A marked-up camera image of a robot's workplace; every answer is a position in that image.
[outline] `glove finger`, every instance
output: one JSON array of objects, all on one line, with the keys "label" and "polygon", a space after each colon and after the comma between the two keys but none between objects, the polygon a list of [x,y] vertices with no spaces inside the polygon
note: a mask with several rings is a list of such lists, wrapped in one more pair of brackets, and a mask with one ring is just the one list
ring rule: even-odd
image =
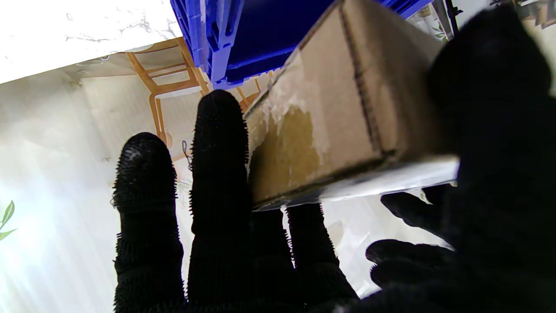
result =
[{"label": "glove finger", "polygon": [[395,239],[375,241],[365,251],[367,260],[377,264],[404,261],[430,268],[446,265],[452,254],[452,250],[444,247],[412,244]]},{"label": "glove finger", "polygon": [[118,162],[112,204],[120,213],[175,209],[176,171],[166,145],[151,133],[125,143]]},{"label": "glove finger", "polygon": [[450,186],[450,184],[442,184],[423,188],[423,192],[425,193],[426,199],[430,203],[436,206],[442,206],[442,203],[444,202],[444,195],[446,195],[452,188],[453,187]]},{"label": "glove finger", "polygon": [[441,278],[446,271],[442,268],[425,267],[416,263],[392,260],[371,269],[371,280],[384,288],[391,283],[413,285],[426,280]]},{"label": "glove finger", "polygon": [[237,100],[223,90],[204,96],[197,109],[191,163],[194,234],[228,232],[249,223],[247,154],[247,127]]},{"label": "glove finger", "polygon": [[380,201],[395,217],[403,219],[407,225],[422,228],[441,237],[440,206],[426,204],[405,192],[385,194],[380,197]]}]

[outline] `gloved hand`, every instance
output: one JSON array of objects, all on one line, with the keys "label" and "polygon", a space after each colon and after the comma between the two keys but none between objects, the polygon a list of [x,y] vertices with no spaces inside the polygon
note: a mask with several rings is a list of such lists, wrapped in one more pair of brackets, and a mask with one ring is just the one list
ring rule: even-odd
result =
[{"label": "gloved hand", "polygon": [[[384,206],[404,223],[422,228],[442,239],[442,204],[444,196],[454,187],[449,184],[423,188],[427,204],[409,193],[386,194],[380,198]],[[389,283],[415,284],[449,275],[452,269],[453,251],[429,244],[412,244],[395,239],[372,243],[366,250],[366,258],[375,262],[371,279],[379,287]]]},{"label": "gloved hand", "polygon": [[195,238],[186,298],[170,154],[149,133],[124,145],[113,195],[122,228],[115,262],[117,313],[329,312],[358,300],[338,267],[320,204],[287,210],[293,253],[279,210],[251,212],[247,142],[231,94],[215,90],[201,99],[193,139]]}]

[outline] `white marble surface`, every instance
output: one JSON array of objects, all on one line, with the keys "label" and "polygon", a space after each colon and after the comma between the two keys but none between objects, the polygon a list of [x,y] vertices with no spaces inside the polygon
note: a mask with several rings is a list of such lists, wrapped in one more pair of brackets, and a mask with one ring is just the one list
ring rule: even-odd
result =
[{"label": "white marble surface", "polygon": [[0,84],[180,36],[169,0],[5,0]]}]

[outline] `black glove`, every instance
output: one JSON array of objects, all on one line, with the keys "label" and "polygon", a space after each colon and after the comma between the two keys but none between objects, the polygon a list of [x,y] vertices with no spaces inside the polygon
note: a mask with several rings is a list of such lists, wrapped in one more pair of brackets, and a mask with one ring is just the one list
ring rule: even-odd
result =
[{"label": "black glove", "polygon": [[[419,227],[442,236],[442,203],[445,194],[453,189],[449,184],[424,188],[427,204],[405,192],[387,194],[380,201],[396,217],[412,227]],[[395,239],[372,243],[366,250],[367,260],[375,262],[371,279],[384,287],[389,283],[415,284],[448,275],[453,251],[429,244],[412,244]]]}]

